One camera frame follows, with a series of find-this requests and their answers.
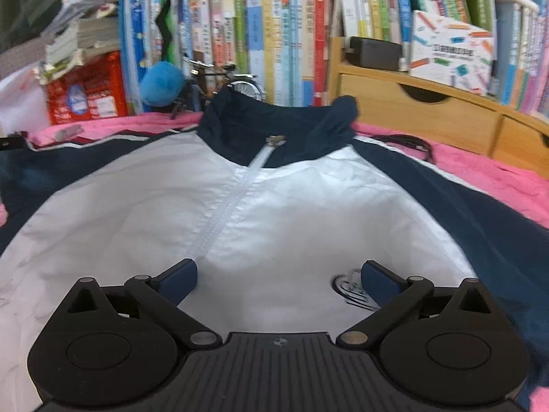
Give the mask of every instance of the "white zipper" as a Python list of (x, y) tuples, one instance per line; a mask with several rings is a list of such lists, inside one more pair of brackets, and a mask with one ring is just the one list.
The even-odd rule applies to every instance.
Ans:
[(199, 263), (206, 257), (213, 242), (225, 228), (231, 218), (234, 209), (246, 193), (249, 185), (255, 181), (259, 171), (263, 168), (271, 153), (286, 142), (284, 136), (269, 136), (266, 145), (259, 151), (250, 165), (244, 171), (234, 190), (218, 206), (210, 220), (204, 225), (194, 242), (190, 245), (186, 257)]

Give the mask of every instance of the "bicycle wheel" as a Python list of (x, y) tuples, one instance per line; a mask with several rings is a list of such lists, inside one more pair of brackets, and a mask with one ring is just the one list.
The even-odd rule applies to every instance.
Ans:
[(256, 100), (265, 101), (265, 93), (261, 90), (259, 85), (252, 79), (246, 77), (237, 77), (225, 84), (228, 87), (232, 87), (235, 91), (245, 94)]

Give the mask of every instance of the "wooden cabinet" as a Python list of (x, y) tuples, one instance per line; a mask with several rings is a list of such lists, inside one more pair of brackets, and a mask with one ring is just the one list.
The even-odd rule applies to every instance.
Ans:
[(330, 45), (328, 93), (354, 96), (358, 121), (399, 130), (491, 157), (549, 178), (549, 123), (490, 98), (345, 61), (341, 39)]

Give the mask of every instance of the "jacket collar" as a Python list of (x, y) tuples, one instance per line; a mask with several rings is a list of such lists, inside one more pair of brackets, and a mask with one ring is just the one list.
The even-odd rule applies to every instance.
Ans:
[(279, 107), (223, 88), (204, 112), (198, 136), (222, 157), (248, 166), (269, 136), (286, 143), (269, 157), (266, 168), (315, 160), (345, 147), (355, 136), (351, 123), (356, 101), (342, 96), (327, 107)]

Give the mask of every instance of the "zipper pull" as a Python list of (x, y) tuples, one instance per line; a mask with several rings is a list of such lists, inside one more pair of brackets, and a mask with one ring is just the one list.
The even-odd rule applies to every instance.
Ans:
[(286, 136), (282, 134), (269, 136), (265, 141), (269, 147), (273, 147), (273, 149), (276, 149), (276, 147), (282, 146), (286, 143)]

